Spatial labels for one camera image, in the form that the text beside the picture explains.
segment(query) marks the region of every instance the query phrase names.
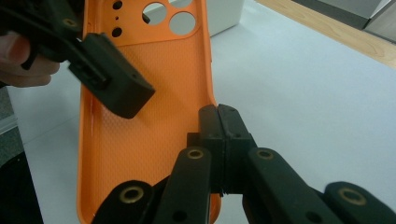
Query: black mechanical arm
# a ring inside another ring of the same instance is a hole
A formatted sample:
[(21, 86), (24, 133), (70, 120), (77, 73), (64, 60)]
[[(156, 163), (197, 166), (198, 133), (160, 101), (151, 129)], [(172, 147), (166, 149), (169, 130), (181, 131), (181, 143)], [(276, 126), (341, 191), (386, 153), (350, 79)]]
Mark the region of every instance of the black mechanical arm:
[(155, 92), (106, 35), (78, 40), (82, 28), (66, 0), (0, 0), (0, 35), (9, 30), (31, 42), (24, 69), (38, 53), (58, 63), (68, 60), (81, 83), (118, 116), (133, 118)]
[(236, 109), (208, 105), (199, 122), (172, 174), (153, 187), (136, 180), (118, 185), (93, 223), (208, 223), (211, 193), (242, 194), (254, 224), (396, 223), (396, 214), (359, 186), (311, 189), (277, 152), (256, 146)]

